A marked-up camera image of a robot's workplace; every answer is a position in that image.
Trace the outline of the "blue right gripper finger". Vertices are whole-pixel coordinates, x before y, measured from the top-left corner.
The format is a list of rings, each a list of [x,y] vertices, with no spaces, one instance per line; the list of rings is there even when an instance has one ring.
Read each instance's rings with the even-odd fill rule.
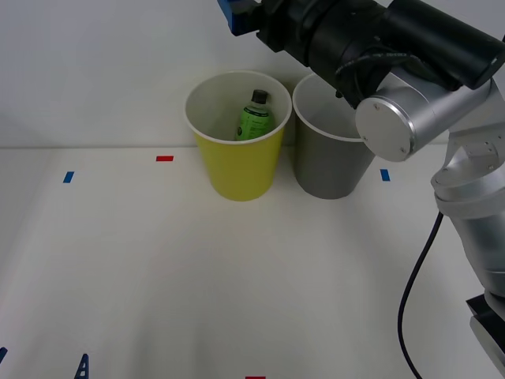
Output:
[[[254,0],[218,0],[234,36],[243,36],[260,29],[260,3]]]

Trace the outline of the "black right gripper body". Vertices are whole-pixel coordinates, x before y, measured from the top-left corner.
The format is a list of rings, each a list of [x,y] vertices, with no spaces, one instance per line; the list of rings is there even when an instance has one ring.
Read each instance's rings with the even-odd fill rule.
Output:
[[[257,38],[274,52],[285,51],[308,65],[309,43],[315,27],[330,9],[329,1],[262,1]]]

